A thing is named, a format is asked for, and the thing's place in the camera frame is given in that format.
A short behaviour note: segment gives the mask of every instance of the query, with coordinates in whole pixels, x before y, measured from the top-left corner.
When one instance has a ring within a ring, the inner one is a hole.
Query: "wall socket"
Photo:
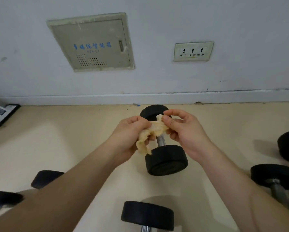
[[[213,41],[175,44],[173,61],[208,61],[213,44]]]

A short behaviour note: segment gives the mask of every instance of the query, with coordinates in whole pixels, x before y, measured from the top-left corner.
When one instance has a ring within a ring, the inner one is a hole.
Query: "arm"
[[[0,231],[72,232],[111,172],[137,150],[139,133],[150,126],[139,116],[122,120],[75,167],[0,216]]]
[[[170,138],[206,172],[242,232],[289,231],[289,210],[265,193],[206,135],[197,118],[185,111],[164,112]]]

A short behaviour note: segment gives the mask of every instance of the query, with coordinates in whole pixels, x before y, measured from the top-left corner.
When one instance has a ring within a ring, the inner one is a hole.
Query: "white baseboard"
[[[74,96],[0,97],[1,103],[20,105],[118,105],[289,102],[289,89],[195,93],[104,94]]]

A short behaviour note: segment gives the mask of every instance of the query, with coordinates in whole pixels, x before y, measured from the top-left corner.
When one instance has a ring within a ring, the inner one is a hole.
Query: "person's right arm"
[[[170,128],[170,138],[203,167],[241,232],[289,232],[289,210],[214,145],[195,116],[171,109],[164,112],[162,121]]]

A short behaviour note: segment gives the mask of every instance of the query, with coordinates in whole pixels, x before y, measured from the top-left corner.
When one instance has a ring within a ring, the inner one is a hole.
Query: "crumpled yellow rag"
[[[164,122],[162,122],[162,117],[163,115],[161,114],[157,115],[157,121],[150,121],[152,123],[151,127],[140,132],[138,141],[136,142],[136,146],[140,154],[152,154],[151,150],[144,143],[148,136],[154,135],[159,137],[168,129]]]

